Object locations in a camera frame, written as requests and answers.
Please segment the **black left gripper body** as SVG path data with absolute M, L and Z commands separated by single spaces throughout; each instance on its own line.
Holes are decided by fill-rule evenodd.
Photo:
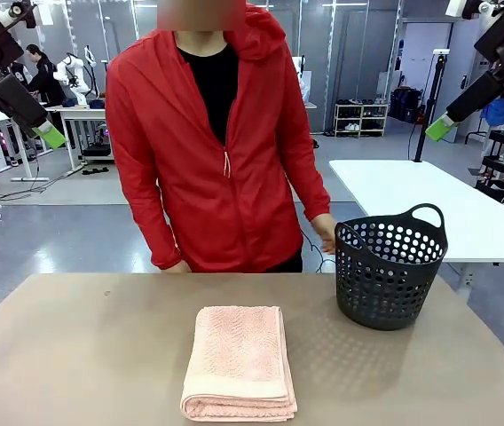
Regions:
M 12 74 L 0 76 L 0 111 L 29 134 L 49 132 L 46 110 Z

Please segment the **person's left hand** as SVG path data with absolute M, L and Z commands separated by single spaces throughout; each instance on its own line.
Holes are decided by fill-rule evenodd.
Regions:
M 335 253 L 336 221 L 330 213 L 321 214 L 311 220 L 311 226 L 320 237 L 322 250 L 329 255 Z

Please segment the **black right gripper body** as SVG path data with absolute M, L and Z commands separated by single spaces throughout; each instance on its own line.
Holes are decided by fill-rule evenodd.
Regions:
M 477 78 L 445 111 L 453 122 L 463 122 L 475 111 L 481 110 L 504 91 L 504 75 L 493 70 Z

